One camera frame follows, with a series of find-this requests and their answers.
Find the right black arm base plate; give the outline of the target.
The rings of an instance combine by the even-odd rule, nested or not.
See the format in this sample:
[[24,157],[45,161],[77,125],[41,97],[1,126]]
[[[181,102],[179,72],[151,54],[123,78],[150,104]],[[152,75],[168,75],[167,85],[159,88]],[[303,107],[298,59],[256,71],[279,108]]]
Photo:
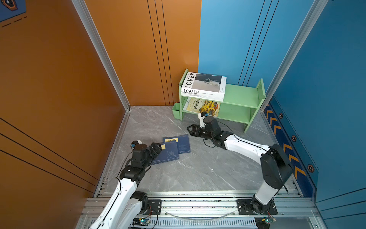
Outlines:
[[274,200],[270,200],[267,205],[263,205],[258,200],[238,199],[236,201],[240,215],[277,215],[278,211]]

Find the yellow illustrated Chinese book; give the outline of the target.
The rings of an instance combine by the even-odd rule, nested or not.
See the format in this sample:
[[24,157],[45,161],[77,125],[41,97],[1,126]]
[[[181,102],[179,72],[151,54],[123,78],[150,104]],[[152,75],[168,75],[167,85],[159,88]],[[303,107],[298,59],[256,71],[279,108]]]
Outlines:
[[221,103],[216,101],[209,101],[199,98],[188,98],[183,110],[195,114],[206,112],[210,116],[218,117],[220,105]]

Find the white book with brown pattern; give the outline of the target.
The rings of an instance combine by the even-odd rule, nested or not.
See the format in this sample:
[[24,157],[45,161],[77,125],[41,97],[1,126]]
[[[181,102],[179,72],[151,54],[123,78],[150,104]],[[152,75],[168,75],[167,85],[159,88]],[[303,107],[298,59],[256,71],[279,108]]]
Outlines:
[[209,101],[218,101],[218,102],[224,101],[223,97],[214,97],[214,96],[206,96],[206,95],[181,94],[181,96],[205,99],[205,100],[209,100]]

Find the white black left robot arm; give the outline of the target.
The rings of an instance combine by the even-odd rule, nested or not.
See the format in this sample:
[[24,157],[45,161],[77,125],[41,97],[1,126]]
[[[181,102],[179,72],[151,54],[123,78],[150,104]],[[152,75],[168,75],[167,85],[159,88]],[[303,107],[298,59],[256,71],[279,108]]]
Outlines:
[[137,187],[165,145],[147,146],[138,140],[131,143],[131,149],[131,162],[124,163],[117,176],[117,187],[91,229],[127,229],[137,215],[148,209],[147,195],[137,191]]

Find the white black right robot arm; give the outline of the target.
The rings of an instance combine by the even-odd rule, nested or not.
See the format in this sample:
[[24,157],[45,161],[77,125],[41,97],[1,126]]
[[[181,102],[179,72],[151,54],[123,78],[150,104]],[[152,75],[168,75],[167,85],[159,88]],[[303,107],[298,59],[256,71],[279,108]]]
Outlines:
[[264,182],[250,201],[250,209],[256,214],[266,214],[274,206],[274,197],[286,187],[293,173],[293,166],[281,146],[257,144],[224,131],[213,116],[200,117],[200,124],[190,125],[191,136],[210,140],[215,147],[241,154],[261,166]]

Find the white LOVER book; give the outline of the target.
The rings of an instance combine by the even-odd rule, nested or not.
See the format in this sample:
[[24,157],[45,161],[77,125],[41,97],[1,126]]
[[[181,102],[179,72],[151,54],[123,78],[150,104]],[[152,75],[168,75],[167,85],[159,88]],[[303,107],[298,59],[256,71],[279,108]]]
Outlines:
[[227,77],[188,72],[181,85],[181,93],[192,96],[224,98]]

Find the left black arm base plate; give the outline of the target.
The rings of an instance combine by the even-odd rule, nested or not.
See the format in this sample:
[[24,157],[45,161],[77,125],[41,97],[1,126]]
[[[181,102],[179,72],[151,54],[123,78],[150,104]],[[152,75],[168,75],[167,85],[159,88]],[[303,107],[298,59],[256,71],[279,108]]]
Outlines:
[[142,201],[142,209],[139,215],[160,215],[162,209],[161,199],[147,199]]

